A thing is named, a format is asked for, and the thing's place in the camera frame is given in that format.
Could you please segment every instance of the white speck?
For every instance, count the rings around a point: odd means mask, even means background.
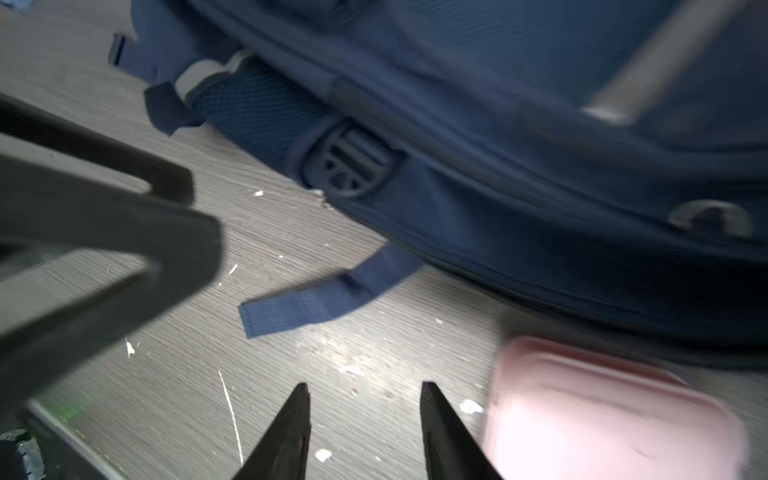
[[[352,373],[353,375],[365,376],[366,373],[357,365],[343,366],[339,369],[341,373]]]
[[[462,402],[462,404],[459,406],[459,408],[464,413],[468,413],[469,415],[473,415],[475,413],[483,413],[485,410],[477,404],[477,402],[473,402],[472,400],[465,400]]]
[[[131,359],[131,355],[136,353],[134,346],[131,345],[131,342],[128,342],[128,337],[125,337],[125,349],[128,351],[128,359]]]
[[[325,449],[320,449],[315,452],[315,458],[320,460],[320,463],[325,463],[328,458],[331,458],[331,455],[333,455],[333,453],[331,453],[330,450]]]
[[[221,386],[224,387],[224,397],[227,398],[227,405],[230,407],[230,414],[232,415],[232,426],[235,428],[235,439],[237,439],[237,451],[240,453],[240,464],[243,464],[243,446],[240,444],[240,433],[237,433],[237,420],[235,420],[235,411],[232,409],[232,401],[230,400],[230,393],[227,391],[227,384],[224,383],[224,376],[221,375],[219,370],[219,378],[221,379]]]

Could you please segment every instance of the blue strap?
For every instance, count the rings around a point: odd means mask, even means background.
[[[318,285],[240,305],[246,336],[252,339],[337,319],[375,299],[422,265],[413,253],[387,243],[354,269]]]

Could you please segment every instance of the backpack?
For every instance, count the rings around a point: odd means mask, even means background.
[[[251,100],[272,117],[220,129],[392,241],[244,304],[249,336],[344,314],[424,261],[591,328],[765,352],[767,3],[190,4],[262,62]]]

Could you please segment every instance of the plastic buckle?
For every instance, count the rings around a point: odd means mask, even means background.
[[[353,121],[344,121],[319,149],[323,190],[341,197],[370,193],[389,178],[403,155]]]

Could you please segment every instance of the reflective strip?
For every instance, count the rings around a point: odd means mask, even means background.
[[[738,238],[750,238],[754,225],[749,212],[740,205],[722,200],[692,200],[672,210],[667,222],[673,227],[690,232],[694,228],[694,219],[706,210],[720,211],[723,221],[723,232]]]
[[[688,0],[660,26],[583,112],[626,127],[653,107],[750,0]]]

